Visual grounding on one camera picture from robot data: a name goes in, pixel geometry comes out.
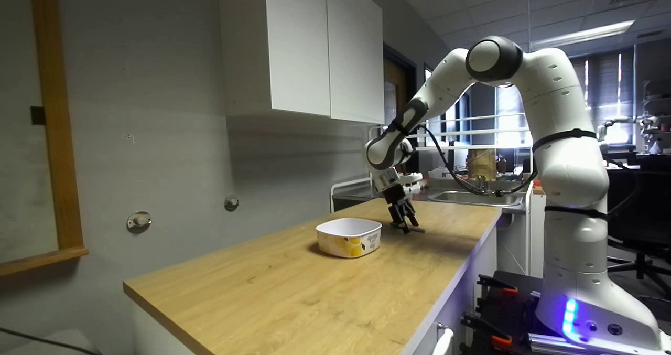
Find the cabinet door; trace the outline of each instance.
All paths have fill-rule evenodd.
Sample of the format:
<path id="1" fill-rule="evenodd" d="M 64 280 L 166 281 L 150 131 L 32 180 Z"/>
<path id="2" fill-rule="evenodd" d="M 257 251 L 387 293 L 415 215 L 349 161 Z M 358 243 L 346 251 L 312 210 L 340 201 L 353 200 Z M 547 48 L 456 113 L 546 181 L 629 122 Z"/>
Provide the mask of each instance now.
<path id="1" fill-rule="evenodd" d="M 273 109 L 329 115 L 326 0 L 266 0 L 266 13 Z"/>
<path id="2" fill-rule="evenodd" d="M 326 0 L 331 118 L 384 122 L 382 9 L 371 0 Z"/>

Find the ceiling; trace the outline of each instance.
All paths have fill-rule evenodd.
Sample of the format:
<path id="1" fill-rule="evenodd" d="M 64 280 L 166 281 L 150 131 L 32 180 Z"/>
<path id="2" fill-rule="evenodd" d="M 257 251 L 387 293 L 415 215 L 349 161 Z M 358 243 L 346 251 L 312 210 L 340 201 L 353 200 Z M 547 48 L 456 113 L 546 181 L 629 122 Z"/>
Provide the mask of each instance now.
<path id="1" fill-rule="evenodd" d="M 570 56 L 671 37 L 671 0 L 407 0 L 450 49 L 469 48 L 487 35 L 503 35 L 529 50 L 540 40 L 635 20 L 614 37 L 560 47 Z M 638 38 L 639 35 L 658 35 Z"/>

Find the black strap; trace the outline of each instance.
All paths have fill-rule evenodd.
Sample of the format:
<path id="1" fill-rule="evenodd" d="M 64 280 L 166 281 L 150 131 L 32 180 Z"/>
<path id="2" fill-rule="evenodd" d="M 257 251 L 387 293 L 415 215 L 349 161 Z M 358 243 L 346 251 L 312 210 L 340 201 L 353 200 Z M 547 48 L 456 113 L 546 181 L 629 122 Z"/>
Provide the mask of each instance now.
<path id="1" fill-rule="evenodd" d="M 581 130 L 580 128 L 573 128 L 573 130 L 561 131 L 541 138 L 540 140 L 534 143 L 534 146 L 532 147 L 532 152 L 536 152 L 536 150 L 542 147 L 543 145 L 546 145 L 549 142 L 554 142 L 555 140 L 559 140 L 560 138 L 583 137 L 583 136 L 597 138 L 596 133 L 592 131 L 585 131 Z"/>
<path id="2" fill-rule="evenodd" d="M 608 221 L 608 214 L 599 212 L 596 209 L 579 209 L 579 208 L 569 208 L 569 207 L 558 207 L 558 206 L 546 206 L 546 212 L 566 212 L 566 213 L 575 213 L 575 214 L 584 214 L 593 219 L 601 219 Z"/>
<path id="3" fill-rule="evenodd" d="M 393 118 L 391 123 L 389 123 L 389 127 L 392 130 L 398 130 L 398 132 L 402 133 L 405 136 L 410 136 L 410 131 L 405 129 L 405 127 L 403 126 L 403 123 L 398 121 L 398 118 Z"/>

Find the doorway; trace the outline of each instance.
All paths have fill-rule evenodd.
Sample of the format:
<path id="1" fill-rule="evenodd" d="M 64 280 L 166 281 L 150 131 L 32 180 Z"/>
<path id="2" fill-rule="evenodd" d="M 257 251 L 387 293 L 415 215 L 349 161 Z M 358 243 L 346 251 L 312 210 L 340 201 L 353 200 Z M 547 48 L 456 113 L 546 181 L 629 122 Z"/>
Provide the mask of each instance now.
<path id="1" fill-rule="evenodd" d="M 405 104 L 412 99 L 417 91 L 417 68 L 407 57 L 401 55 L 387 44 L 383 47 L 384 56 L 384 124 L 388 125 L 398 113 L 403 111 Z M 417 139 L 410 138 L 413 147 L 417 147 Z M 401 171 L 417 173 L 419 156 L 415 153 L 404 164 Z"/>

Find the countertop edge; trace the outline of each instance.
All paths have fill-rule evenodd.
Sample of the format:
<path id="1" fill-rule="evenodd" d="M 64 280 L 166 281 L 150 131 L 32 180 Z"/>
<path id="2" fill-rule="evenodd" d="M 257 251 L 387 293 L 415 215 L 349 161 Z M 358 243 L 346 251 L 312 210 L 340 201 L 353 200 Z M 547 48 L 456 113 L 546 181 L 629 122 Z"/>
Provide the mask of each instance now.
<path id="1" fill-rule="evenodd" d="M 214 355 L 214 353 L 209 351 L 184 331 L 184 329 L 179 327 L 178 324 L 169 319 L 165 314 L 162 314 L 160 310 L 156 309 L 154 305 L 147 302 L 147 300 L 144 300 L 144 298 L 126 282 L 124 282 L 124 293 L 133 303 L 136 303 L 142 310 L 144 310 L 144 312 L 147 312 L 151 318 L 155 319 L 159 325 L 163 326 L 163 328 L 170 333 L 170 335 L 177 338 L 182 345 L 186 346 L 195 355 Z"/>
<path id="2" fill-rule="evenodd" d="M 412 337 L 410 337 L 410 341 L 406 343 L 405 347 L 401 351 L 401 355 L 412 355 L 415 350 L 417 350 L 417 346 L 419 346 L 422 339 L 424 339 L 424 335 L 426 335 L 427 330 L 429 330 L 430 327 L 433 326 L 436 322 L 436 317 L 438 317 L 438 314 L 440 313 L 441 309 L 443 309 L 443 306 L 448 301 L 448 298 L 450 298 L 457 284 L 459 284 L 461 281 L 461 278 L 466 273 L 468 266 L 470 266 L 473 258 L 479 252 L 480 248 L 484 244 L 484 241 L 489 237 L 489 235 L 491 235 L 494 228 L 496 228 L 496 222 L 499 220 L 499 217 L 501 217 L 503 211 L 500 207 L 496 208 L 499 210 L 499 214 L 494 217 L 488 228 L 484 231 L 482 236 L 480 236 L 480 239 L 475 244 L 475 247 L 468 255 L 466 261 L 463 262 L 462 266 L 459 267 L 459 270 L 457 270 L 457 272 L 452 277 L 450 284 L 445 287 L 445 291 L 440 294 L 440 297 L 438 300 L 436 300 L 436 303 L 434 303 L 433 307 L 431 307 L 431 310 L 429 310 L 429 313 L 426 315 L 426 317 L 424 317 L 424 320 L 422 320 L 421 324 L 417 326 L 415 333 Z"/>

